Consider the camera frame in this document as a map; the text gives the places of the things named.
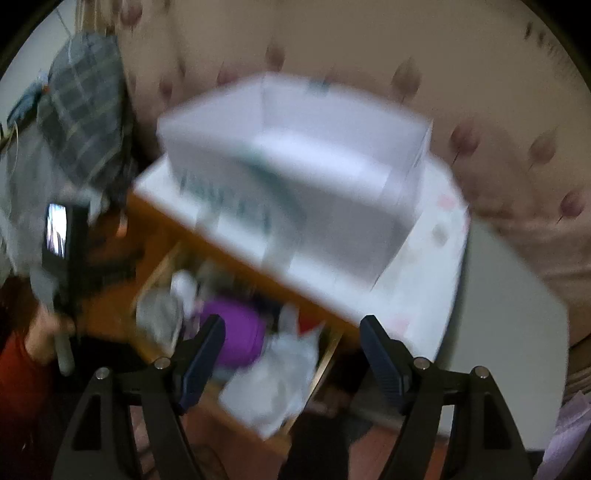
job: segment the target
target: plaid cloth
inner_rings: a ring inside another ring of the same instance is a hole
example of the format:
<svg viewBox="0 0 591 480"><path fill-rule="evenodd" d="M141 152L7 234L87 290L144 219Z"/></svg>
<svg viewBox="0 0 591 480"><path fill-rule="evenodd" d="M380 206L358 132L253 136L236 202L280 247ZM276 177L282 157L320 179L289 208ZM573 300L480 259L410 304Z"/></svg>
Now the plaid cloth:
<svg viewBox="0 0 591 480"><path fill-rule="evenodd" d="M92 186L120 205L137 165L133 115L115 37L80 33L53 61L37 125L76 186Z"/></svg>

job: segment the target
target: gray handle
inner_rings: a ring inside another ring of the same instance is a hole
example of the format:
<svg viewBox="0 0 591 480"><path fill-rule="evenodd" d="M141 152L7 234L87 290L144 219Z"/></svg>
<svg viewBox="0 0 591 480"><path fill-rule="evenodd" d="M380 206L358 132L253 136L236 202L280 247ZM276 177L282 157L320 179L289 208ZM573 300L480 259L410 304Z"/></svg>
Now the gray handle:
<svg viewBox="0 0 591 480"><path fill-rule="evenodd" d="M76 364L74 363L74 355L72 354L72 346L70 345L70 338L66 333L58 333L55 337L57 364L60 367L60 372L64 377L69 377L74 373Z"/></svg>

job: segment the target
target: device screen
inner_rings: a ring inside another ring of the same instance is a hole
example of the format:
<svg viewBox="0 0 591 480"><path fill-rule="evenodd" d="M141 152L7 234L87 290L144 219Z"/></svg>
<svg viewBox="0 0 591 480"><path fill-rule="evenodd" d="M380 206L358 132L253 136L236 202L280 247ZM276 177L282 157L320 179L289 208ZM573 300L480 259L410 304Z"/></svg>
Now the device screen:
<svg viewBox="0 0 591 480"><path fill-rule="evenodd" d="M47 249L54 255L66 257L66 207L52 203L47 210Z"/></svg>

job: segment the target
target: purple container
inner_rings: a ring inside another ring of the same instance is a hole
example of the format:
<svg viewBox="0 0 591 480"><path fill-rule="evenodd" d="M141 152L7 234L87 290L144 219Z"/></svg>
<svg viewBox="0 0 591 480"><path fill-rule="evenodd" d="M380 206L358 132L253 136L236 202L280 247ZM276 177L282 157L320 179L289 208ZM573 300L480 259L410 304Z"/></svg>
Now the purple container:
<svg viewBox="0 0 591 480"><path fill-rule="evenodd" d="M200 324L210 315L219 315L226 323L226 340L216 365L247 367L261 356L265 323L256 310L238 301L217 299L204 305Z"/></svg>

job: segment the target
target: wooden drawer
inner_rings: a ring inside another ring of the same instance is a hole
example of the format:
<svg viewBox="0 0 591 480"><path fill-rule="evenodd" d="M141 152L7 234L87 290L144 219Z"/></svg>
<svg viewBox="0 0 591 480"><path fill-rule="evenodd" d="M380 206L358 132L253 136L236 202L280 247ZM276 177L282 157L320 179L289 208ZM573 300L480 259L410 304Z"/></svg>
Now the wooden drawer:
<svg viewBox="0 0 591 480"><path fill-rule="evenodd" d="M191 250L186 248L183 244L177 244L166 255L160 265L158 265L158 267L154 270L152 275L142 286L142 289L132 302L130 312L132 318L135 318L135 308L137 301L144 292L153 287L169 287L172 275L176 271L185 269L196 272L203 260L205 259L200 258L199 254L191 252ZM240 285L240 287L256 289L256 286L249 285L248 283L241 281L239 278L236 279L236 282ZM165 356L163 350L154 342L143 336L141 332L137 332L135 334L135 338L137 341L135 342L134 346L146 362L151 363L157 358ZM319 362L311 383L309 399L316 395L327 378L341 338L342 332L339 330L333 327L326 327L324 329L320 341L321 351L319 355ZM273 437L267 440L261 440L255 431L245 427L243 424L235 420L219 405L217 398L222 388L222 384L214 380L210 380L207 383L205 391L203 392L199 406L208 412L212 417L216 418L224 425L230 427L232 430L250 438L255 442L263 443L265 447L279 455L287 456L291 447L290 430L293 427L296 419L293 418L287 420L279 432L277 432Z"/></svg>

